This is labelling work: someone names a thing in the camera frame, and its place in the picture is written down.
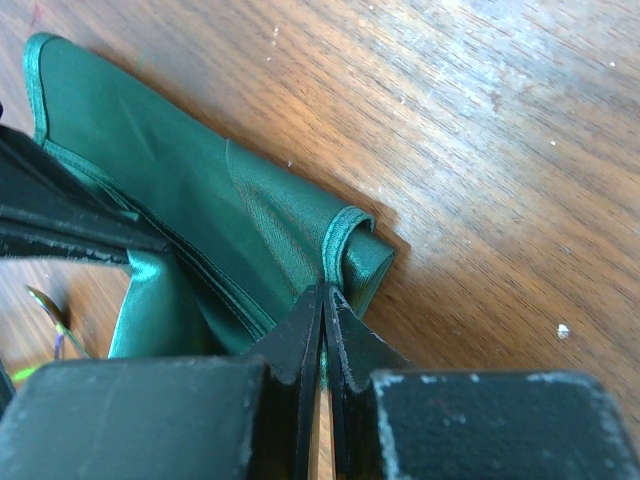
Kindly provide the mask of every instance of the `folded fabric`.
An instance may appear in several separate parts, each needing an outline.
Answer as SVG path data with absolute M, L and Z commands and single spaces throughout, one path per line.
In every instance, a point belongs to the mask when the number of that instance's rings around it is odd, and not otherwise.
M 31 37 L 24 70 L 35 141 L 173 247 L 128 252 L 110 356 L 240 353 L 320 279 L 362 317 L 393 257 L 370 215 L 63 38 Z

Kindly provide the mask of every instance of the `wood grain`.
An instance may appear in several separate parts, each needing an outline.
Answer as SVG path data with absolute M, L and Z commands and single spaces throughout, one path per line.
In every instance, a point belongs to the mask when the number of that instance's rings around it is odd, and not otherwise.
M 398 258 L 365 321 L 416 364 L 586 370 L 640 436 L 640 4 L 5 0 L 0 21 L 10 125 L 32 129 L 30 32 L 92 48 L 376 214 Z

